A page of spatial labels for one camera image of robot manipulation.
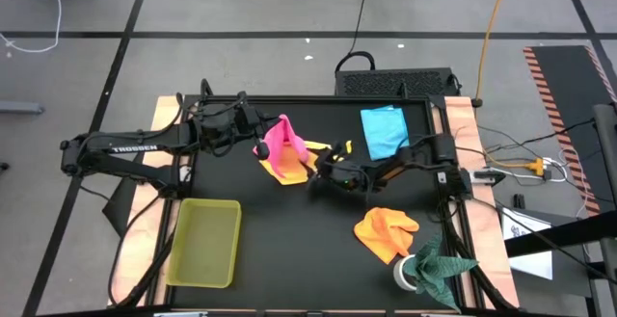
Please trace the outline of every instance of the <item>black stand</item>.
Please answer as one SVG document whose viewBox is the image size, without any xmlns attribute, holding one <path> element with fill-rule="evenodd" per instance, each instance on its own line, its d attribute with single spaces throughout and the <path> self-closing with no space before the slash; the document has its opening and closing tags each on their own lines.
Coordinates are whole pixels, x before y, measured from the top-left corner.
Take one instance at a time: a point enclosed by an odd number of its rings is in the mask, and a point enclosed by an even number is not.
<svg viewBox="0 0 617 317">
<path fill-rule="evenodd" d="M 617 105 L 594 106 L 594 119 L 613 199 L 617 200 Z M 609 211 L 585 220 L 554 226 L 538 233 L 560 248 L 600 241 L 604 262 L 590 263 L 590 265 L 608 277 L 617 279 L 616 225 L 617 211 Z M 534 234 L 506 240 L 505 248 L 509 257 L 552 250 L 549 244 Z M 589 273 L 589 278 L 597 279 L 598 277 Z M 609 284 L 609 288 L 617 311 L 617 287 Z"/>
</svg>

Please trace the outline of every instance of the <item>white paper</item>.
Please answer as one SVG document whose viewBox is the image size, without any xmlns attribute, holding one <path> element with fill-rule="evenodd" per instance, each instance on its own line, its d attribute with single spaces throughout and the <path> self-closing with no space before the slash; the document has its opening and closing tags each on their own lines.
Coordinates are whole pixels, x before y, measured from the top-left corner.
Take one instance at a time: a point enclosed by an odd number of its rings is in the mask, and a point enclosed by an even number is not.
<svg viewBox="0 0 617 317">
<path fill-rule="evenodd" d="M 526 225 L 534 231 L 540 231 L 550 228 L 550 223 L 523 215 L 521 213 L 502 209 L 503 213 Z M 523 236 L 530 231 L 512 221 L 509 217 L 501 216 L 501 228 L 503 229 L 503 240 L 508 240 L 513 237 Z M 514 258 L 509 258 L 510 267 L 514 270 L 522 271 L 537 277 L 552 279 L 552 252 L 545 251 L 528 255 L 521 255 Z"/>
</svg>

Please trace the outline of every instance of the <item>green patterned cloth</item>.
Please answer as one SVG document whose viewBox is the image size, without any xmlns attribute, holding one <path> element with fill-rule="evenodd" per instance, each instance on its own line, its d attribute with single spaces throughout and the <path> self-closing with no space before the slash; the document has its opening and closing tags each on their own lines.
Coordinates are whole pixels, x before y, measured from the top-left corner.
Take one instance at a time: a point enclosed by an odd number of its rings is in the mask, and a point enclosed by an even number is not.
<svg viewBox="0 0 617 317">
<path fill-rule="evenodd" d="M 436 301 L 446 304 L 459 313 L 452 291 L 445 284 L 445 278 L 470 270 L 478 264 L 476 260 L 438 255 L 442 235 L 439 233 L 403 265 L 403 272 L 416 279 L 416 293 L 426 291 Z"/>
</svg>

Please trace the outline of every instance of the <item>pink cloth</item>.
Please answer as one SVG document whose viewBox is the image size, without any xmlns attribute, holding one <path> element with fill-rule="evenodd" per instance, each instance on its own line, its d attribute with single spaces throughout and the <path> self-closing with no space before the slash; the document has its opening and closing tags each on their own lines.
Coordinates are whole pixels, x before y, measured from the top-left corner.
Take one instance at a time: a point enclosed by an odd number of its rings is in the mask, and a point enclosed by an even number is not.
<svg viewBox="0 0 617 317">
<path fill-rule="evenodd" d="M 279 119 L 281 119 L 281 121 L 268 130 L 263 141 L 268 145 L 268 149 L 270 150 L 270 156 L 267 161 L 270 163 L 272 170 L 277 175 L 284 177 L 279 170 L 279 162 L 285 145 L 291 145 L 296 153 L 298 153 L 298 159 L 303 162 L 308 160 L 309 153 L 307 152 L 305 141 L 294 133 L 289 118 L 286 115 L 280 115 Z"/>
</svg>

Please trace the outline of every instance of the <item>gray floor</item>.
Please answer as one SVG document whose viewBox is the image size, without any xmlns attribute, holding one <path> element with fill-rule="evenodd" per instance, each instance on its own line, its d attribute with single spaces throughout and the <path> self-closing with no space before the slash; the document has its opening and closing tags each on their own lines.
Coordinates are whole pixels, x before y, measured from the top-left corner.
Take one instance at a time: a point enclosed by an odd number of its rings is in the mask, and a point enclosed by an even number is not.
<svg viewBox="0 0 617 317">
<path fill-rule="evenodd" d="M 617 33 L 617 15 L 607 3 L 582 0 L 594 26 Z M 133 0 L 63 0 L 64 31 L 122 31 Z M 137 31 L 350 31 L 360 0 L 145 0 Z M 371 31 L 481 32 L 494 0 L 366 0 L 362 29 Z M 0 31 L 49 31 L 54 0 L 0 0 Z M 582 32 L 570 0 L 503 0 L 500 32 Z M 19 40 L 24 46 L 49 40 Z M 118 40 L 61 40 L 47 54 L 0 55 L 0 99 L 44 105 L 38 117 L 0 116 L 2 160 L 12 168 L 0 176 L 0 315 L 21 314 L 67 190 L 59 170 L 60 140 L 88 130 L 118 48 Z M 202 77 L 214 92 L 232 94 L 332 94 L 334 67 L 350 46 L 341 39 L 149 40 L 129 43 L 105 115 L 108 131 L 147 128 L 156 98 L 194 93 Z M 521 53 L 525 46 L 589 44 L 585 40 L 493 40 L 485 65 L 479 121 L 527 139 L 551 132 Z M 617 41 L 604 41 L 617 63 Z M 472 95 L 481 40 L 359 40 L 378 68 L 450 66 Z M 346 68 L 366 68 L 351 61 Z M 484 145 L 504 142 L 482 133 Z M 546 140 L 532 148 L 556 158 L 559 145 Z M 111 195 L 117 180 L 88 177 L 85 185 Z M 519 193 L 514 180 L 496 188 L 496 198 Z M 572 216 L 581 199 L 567 184 L 523 190 L 528 207 Z M 106 305 L 105 285 L 117 235 L 100 214 L 103 200 L 80 194 L 68 224 L 39 313 Z M 586 315 L 580 297 L 518 286 L 522 306 L 538 312 Z"/>
</svg>

